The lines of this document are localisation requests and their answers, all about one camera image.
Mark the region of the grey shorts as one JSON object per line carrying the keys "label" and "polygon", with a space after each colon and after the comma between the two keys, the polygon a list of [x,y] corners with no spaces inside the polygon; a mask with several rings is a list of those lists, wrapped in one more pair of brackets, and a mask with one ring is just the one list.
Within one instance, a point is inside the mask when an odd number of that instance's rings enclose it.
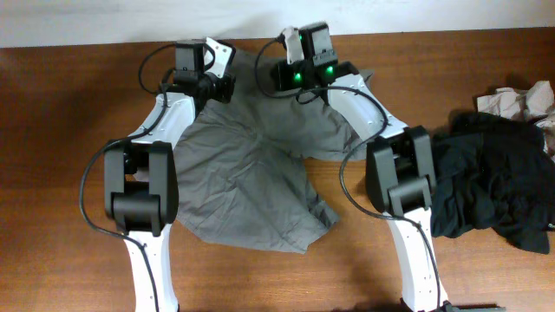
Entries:
{"label": "grey shorts", "polygon": [[269,97],[269,57],[239,51],[232,99],[209,101],[173,150],[177,219],[211,244],[305,253],[338,214],[307,178],[307,158],[340,161],[360,143],[347,121],[315,100]]}

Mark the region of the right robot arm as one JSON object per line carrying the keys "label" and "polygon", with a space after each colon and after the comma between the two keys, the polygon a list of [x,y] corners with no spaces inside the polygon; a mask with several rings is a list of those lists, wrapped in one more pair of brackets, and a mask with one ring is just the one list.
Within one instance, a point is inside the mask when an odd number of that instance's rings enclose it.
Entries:
{"label": "right robot arm", "polygon": [[402,273],[402,307],[455,311],[434,255],[432,195],[436,188],[431,140],[423,127],[394,117],[350,62],[340,62],[325,22],[287,27],[276,37],[286,58],[271,70],[275,97],[313,94],[338,112],[360,143],[345,156],[366,153],[369,215],[388,223]]}

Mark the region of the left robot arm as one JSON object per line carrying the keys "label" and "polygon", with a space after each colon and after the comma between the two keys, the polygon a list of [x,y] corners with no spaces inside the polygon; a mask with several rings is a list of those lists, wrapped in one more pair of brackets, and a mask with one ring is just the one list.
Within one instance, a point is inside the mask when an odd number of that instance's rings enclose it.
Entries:
{"label": "left robot arm", "polygon": [[105,212],[124,241],[138,311],[177,311],[169,238],[179,190],[173,150],[209,100],[228,103],[236,49],[210,37],[176,42],[175,64],[155,91],[153,110],[103,151]]}

